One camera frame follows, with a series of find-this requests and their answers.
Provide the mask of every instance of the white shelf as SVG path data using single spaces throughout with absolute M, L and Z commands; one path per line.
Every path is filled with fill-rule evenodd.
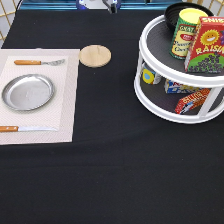
M 160 23 L 163 23 L 162 26 L 165 26 L 164 22 L 164 16 L 159 16 L 152 20 L 150 23 L 147 24 L 147 26 L 144 28 L 140 41 L 139 41 L 139 59 L 138 59 L 138 67 L 137 67 L 137 74 L 134 81 L 134 88 L 136 95 L 140 102 L 151 112 L 156 114 L 157 116 L 164 118 L 169 121 L 178 122 L 178 123 L 186 123 L 186 124 L 195 124 L 195 123 L 201 123 L 208 120 L 211 120 L 218 116 L 222 111 L 224 110 L 224 100 L 223 96 L 221 96 L 221 100 L 218 103 L 218 106 L 216 108 L 211 107 L 214 103 L 214 101 L 217 101 L 216 98 L 219 95 L 220 91 L 222 90 L 222 87 L 224 86 L 224 73 L 222 74 L 216 74 L 216 76 L 207 77 L 206 74 L 187 74 L 178 70 L 175 70 L 173 68 L 170 68 L 169 66 L 166 66 L 164 63 L 159 61 L 153 54 L 150 52 L 148 45 L 147 45 L 147 38 L 148 35 L 155 35 L 155 32 L 150 34 L 150 31 L 155 26 L 161 26 Z M 154 38 L 155 41 L 153 41 L 153 46 L 158 47 L 160 51 L 163 51 L 164 49 L 161 49 L 161 45 L 159 42 L 157 43 L 157 37 Z M 169 60 L 174 60 L 174 64 L 180 63 L 180 60 L 175 58 L 168 58 Z M 142 91 L 141 84 L 140 84 L 140 71 L 142 67 L 143 60 L 157 73 L 161 74 L 163 77 L 168 78 L 170 80 L 176 81 L 178 83 L 182 83 L 189 86 L 195 86 L 195 87 L 204 87 L 204 88 L 212 88 L 209 96 L 207 97 L 205 103 L 201 107 L 200 111 L 196 115 L 180 115 L 176 114 L 175 112 L 170 112 L 164 108 L 162 108 L 160 105 L 156 105 L 156 103 L 152 102 L 152 99 L 150 97 L 146 97 L 145 94 Z

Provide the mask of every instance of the metal plate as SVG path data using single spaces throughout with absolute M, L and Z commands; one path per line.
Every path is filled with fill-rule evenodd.
M 2 91 L 2 99 L 11 109 L 27 111 L 43 106 L 53 94 L 54 86 L 49 78 L 29 74 L 10 81 Z

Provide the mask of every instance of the can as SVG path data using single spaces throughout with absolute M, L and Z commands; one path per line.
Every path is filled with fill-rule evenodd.
M 174 58 L 186 58 L 200 16 L 208 15 L 202 10 L 194 8 L 187 8 L 180 11 L 170 48 L 170 54 Z

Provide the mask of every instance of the round wooden coaster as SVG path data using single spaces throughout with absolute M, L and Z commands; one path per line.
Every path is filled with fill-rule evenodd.
M 79 53 L 82 64 L 97 68 L 106 65 L 111 59 L 111 52 L 104 46 L 90 45 L 84 47 Z

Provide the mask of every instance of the label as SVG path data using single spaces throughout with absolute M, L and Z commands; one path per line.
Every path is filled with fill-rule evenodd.
M 194 30 L 196 26 L 180 24 L 177 30 L 176 37 L 173 42 L 171 52 L 174 55 L 185 58 L 193 40 Z

